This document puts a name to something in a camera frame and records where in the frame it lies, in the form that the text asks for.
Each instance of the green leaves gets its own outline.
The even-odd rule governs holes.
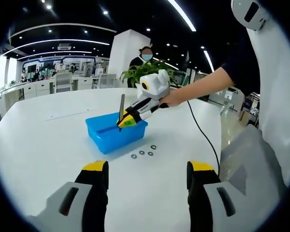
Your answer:
[[[131,83],[131,86],[134,86],[135,83],[140,83],[140,78],[145,75],[158,73],[160,69],[165,69],[170,77],[170,80],[174,80],[174,70],[164,63],[164,61],[146,62],[140,66],[133,65],[129,70],[122,72],[121,80],[122,83],[125,79]]]

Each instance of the hand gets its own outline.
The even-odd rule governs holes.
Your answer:
[[[169,107],[177,106],[182,103],[178,89],[170,89],[169,95],[160,99],[160,104],[166,103]]]

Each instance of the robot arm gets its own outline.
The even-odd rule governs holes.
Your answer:
[[[141,96],[124,111],[123,119],[117,122],[120,128],[131,127],[139,121],[151,116],[159,108],[159,100],[169,94],[169,75],[165,70],[159,70],[140,78]]]
[[[47,199],[39,215],[27,220],[40,232],[104,232],[108,176],[107,161],[86,165],[74,182]]]

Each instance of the face mask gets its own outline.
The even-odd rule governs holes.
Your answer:
[[[145,61],[149,61],[150,59],[152,59],[153,55],[142,55],[142,58],[145,60]]]

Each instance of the blue plastic bin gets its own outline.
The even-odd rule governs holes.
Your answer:
[[[103,154],[110,153],[144,137],[148,125],[140,121],[133,127],[119,131],[116,125],[119,113],[102,115],[86,119],[88,134]]]

